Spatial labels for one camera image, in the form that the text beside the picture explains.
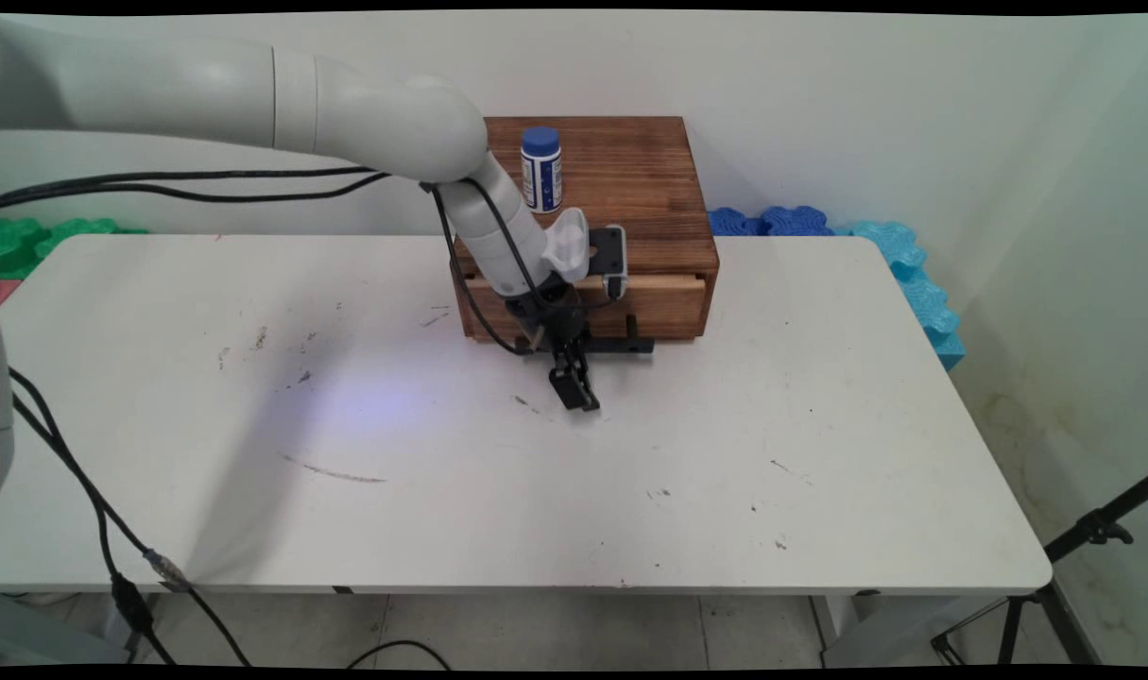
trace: bottle label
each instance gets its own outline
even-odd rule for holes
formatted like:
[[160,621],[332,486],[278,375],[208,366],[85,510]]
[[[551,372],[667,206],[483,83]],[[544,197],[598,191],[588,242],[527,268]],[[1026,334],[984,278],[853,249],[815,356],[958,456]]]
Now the bottle label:
[[536,185],[532,179],[532,160],[522,157],[522,199],[532,210],[536,209]]
[[561,157],[522,156],[522,199],[532,211],[551,212],[561,204]]

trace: tripod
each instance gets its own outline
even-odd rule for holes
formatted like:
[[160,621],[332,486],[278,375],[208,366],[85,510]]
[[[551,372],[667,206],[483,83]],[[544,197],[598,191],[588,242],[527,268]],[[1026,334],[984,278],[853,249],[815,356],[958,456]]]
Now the tripod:
[[[1056,564],[1057,561],[1065,558],[1071,551],[1078,550],[1078,548],[1087,543],[1102,546],[1109,539],[1120,539],[1125,544],[1131,543],[1134,541],[1132,534],[1118,525],[1118,520],[1125,513],[1134,511],[1145,501],[1148,501],[1148,477],[1142,479],[1142,481],[1137,481],[1131,489],[1115,496],[1112,502],[1107,503],[1106,507],[1095,508],[1091,512],[1085,513],[1081,519],[1076,521],[1073,528],[1066,530],[1064,534],[1061,534],[1056,539],[1053,539],[1053,542],[1046,544],[1044,554],[1048,556],[1049,563]],[[1044,605],[1044,611],[1048,615],[1049,624],[1056,629],[1057,638],[1061,638],[1061,644],[1065,648],[1065,654],[1069,655],[1070,663],[1096,663],[1095,656],[1088,649],[1087,644],[1085,644],[1081,634],[1073,624],[1069,609],[1062,602],[1061,595],[1056,589],[1055,579],[1030,595],[1011,595],[1007,597],[1007,623],[1001,629],[998,663],[1010,663],[1010,659],[1015,656],[1018,620],[1023,616],[1023,603],[1027,602]],[[963,664],[964,659],[951,646],[948,633],[961,628],[962,625],[969,624],[971,619],[975,619],[975,617],[970,617],[970,619],[954,625],[949,629],[945,629],[931,640],[931,647],[943,655],[946,662],[953,664],[953,666]]]

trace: white wall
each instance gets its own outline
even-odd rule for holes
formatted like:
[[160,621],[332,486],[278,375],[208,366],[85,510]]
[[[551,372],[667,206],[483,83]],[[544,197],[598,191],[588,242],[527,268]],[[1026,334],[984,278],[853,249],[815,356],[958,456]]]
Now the white wall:
[[[832,225],[898,219],[917,229],[931,254],[928,271],[949,289],[970,349],[955,382],[1041,539],[1104,500],[1120,478],[1147,470],[1140,252],[1148,248],[1148,185],[1139,180],[1148,179],[1148,139],[1140,140],[1148,131],[1148,16],[461,11],[21,21],[134,39],[232,36],[323,53],[383,78],[436,72],[487,115],[681,115],[708,209],[754,215],[807,203]],[[199,141],[0,133],[0,191],[132,169],[328,164],[339,163]],[[116,216],[158,231],[439,230],[434,206],[404,180],[317,203],[218,207],[108,194],[3,214],[46,223]],[[1107,224],[1128,235],[1102,235]],[[992,395],[1002,396],[991,420],[980,408]],[[1011,403],[1031,423],[1066,414],[1078,434],[1065,443],[1049,434],[1040,448],[1001,436],[1000,409]],[[1015,481],[1018,461],[1027,486]],[[1083,603],[1092,638],[1110,658],[1147,662],[1147,561],[1083,559],[1093,561],[1095,577],[1069,566],[1060,575]],[[1120,633],[1109,602],[1125,594],[1131,631]]]
[[[961,316],[953,381],[1044,541],[1148,474],[1148,57],[1120,85],[1016,204],[1023,229]],[[1106,662],[1147,664],[1148,504],[1123,525],[1134,544],[1080,548],[1056,577]]]

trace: white table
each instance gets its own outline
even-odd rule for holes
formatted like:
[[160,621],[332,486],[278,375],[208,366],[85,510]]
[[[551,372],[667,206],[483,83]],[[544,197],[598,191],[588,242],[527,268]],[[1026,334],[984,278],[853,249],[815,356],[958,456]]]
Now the white table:
[[[716,244],[706,335],[592,356],[590,414],[561,408],[549,357],[461,335],[439,237],[75,237],[0,323],[95,486],[204,589],[1045,585],[876,247]],[[106,589],[86,495],[16,432],[0,590]],[[111,541],[126,577],[162,588]],[[872,635],[843,636],[859,647],[838,662],[889,649]]]

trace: cable connector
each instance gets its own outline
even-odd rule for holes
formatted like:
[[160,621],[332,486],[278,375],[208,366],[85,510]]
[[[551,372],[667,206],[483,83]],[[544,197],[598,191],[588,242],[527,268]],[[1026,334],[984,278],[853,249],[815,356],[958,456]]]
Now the cable connector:
[[119,573],[111,577],[111,598],[115,600],[116,610],[121,611],[129,628],[135,629],[141,635],[154,632],[154,615],[146,604],[145,595],[141,595],[137,586]]
[[166,556],[158,555],[153,548],[146,550],[145,555],[150,567],[163,578],[163,585],[172,593],[186,593],[192,589],[192,581],[184,575],[184,572]]

